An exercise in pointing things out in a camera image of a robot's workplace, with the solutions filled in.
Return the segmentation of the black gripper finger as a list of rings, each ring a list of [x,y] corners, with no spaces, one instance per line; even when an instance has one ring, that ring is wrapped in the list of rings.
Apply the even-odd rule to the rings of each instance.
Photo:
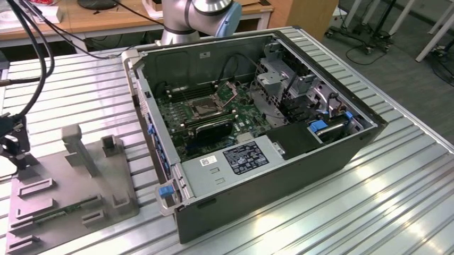
[[[30,153],[21,153],[13,156],[11,162],[15,164],[19,171],[25,170],[27,166],[30,165],[29,158],[30,158]]]

